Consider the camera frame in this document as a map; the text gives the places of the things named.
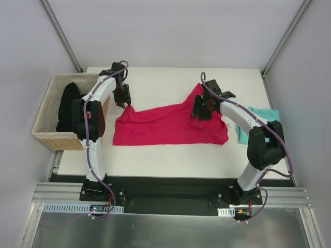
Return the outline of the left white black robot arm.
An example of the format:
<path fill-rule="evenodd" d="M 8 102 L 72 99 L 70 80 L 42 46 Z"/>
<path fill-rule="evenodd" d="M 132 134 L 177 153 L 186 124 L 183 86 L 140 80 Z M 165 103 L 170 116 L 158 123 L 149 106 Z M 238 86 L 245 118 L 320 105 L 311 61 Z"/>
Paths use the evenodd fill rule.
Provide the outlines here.
<path fill-rule="evenodd" d="M 106 200 L 109 188 L 104 179 L 106 169 L 103 164 L 101 149 L 102 137 L 106 130 L 103 104 L 113 94 L 115 104 L 119 107 L 131 106 L 129 85 L 124 81 L 128 76 L 128 62 L 114 62 L 110 69 L 102 70 L 96 84 L 81 99 L 72 102 L 72 129 L 80 140 L 86 153 L 87 173 L 83 183 L 84 191 L 91 192 L 98 201 Z"/>

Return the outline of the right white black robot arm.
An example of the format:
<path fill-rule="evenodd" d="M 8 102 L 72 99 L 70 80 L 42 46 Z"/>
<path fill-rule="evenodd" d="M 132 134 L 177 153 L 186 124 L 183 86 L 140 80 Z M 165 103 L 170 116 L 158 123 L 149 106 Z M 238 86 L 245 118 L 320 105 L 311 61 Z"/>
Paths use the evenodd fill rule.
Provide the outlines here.
<path fill-rule="evenodd" d="M 194 99 L 192 116 L 198 120 L 211 120 L 217 112 L 231 119 L 248 135 L 248 164 L 233 186 L 222 194 L 228 204 L 246 203 L 256 192 L 269 169 L 286 157 L 282 125 L 267 121 L 242 106 L 235 94 L 221 91 L 216 80 L 202 82 L 202 94 Z"/>

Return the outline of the pink t shirt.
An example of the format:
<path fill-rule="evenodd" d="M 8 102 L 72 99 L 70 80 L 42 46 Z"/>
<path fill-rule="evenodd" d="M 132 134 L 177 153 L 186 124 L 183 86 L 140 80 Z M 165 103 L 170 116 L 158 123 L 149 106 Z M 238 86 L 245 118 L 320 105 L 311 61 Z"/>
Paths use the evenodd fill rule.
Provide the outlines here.
<path fill-rule="evenodd" d="M 135 111 L 125 108 L 115 122 L 114 146 L 216 144 L 228 140 L 222 115 L 213 112 L 211 120 L 192 118 L 195 96 L 202 94 L 197 84 L 183 103 Z"/>

